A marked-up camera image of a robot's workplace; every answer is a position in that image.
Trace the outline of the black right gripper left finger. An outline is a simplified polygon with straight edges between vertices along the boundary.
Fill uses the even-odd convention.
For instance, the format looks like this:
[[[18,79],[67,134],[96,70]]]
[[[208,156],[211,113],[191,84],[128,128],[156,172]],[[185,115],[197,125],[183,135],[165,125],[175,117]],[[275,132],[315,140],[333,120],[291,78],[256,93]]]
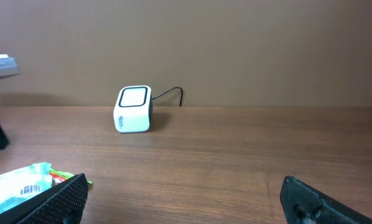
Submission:
[[[77,174],[0,214],[0,224],[80,224],[88,197],[85,174]]]

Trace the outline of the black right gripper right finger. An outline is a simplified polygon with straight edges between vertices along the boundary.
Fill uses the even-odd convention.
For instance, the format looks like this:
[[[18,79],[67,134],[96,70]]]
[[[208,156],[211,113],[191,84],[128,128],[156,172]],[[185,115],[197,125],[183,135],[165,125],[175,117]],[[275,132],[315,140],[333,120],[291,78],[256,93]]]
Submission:
[[[366,224],[372,219],[293,176],[284,177],[280,201],[287,223]]]

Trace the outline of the green snack bag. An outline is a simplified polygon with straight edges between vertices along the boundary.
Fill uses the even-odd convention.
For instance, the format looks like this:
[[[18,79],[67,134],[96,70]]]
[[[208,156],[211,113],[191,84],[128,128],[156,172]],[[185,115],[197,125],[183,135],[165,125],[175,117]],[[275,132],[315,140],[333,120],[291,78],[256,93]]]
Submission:
[[[72,173],[69,173],[69,172],[60,171],[60,170],[55,170],[53,168],[50,168],[49,174],[53,178],[53,182],[55,184],[60,184],[60,183],[62,183],[64,181],[66,181],[67,179],[70,179],[73,176],[75,176],[75,174],[72,174]]]

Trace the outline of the mint wet wipes pack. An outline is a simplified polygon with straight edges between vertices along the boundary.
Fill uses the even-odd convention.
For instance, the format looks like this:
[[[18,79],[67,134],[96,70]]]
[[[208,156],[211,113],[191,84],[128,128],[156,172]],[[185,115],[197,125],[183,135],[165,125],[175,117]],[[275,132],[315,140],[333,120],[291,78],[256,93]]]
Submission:
[[[40,162],[0,175],[0,214],[52,187],[51,164]]]

